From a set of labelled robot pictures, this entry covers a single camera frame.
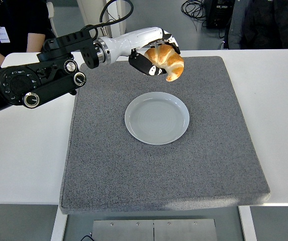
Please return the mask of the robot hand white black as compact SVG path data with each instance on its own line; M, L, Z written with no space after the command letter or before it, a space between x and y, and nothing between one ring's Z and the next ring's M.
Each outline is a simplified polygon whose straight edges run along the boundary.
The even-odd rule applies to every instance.
M175 38L158 28L145 28L116 38L101 37L95 41L99 48L99 63L112 64L120 56L143 74L167 74L166 80L178 79L184 71L184 60Z

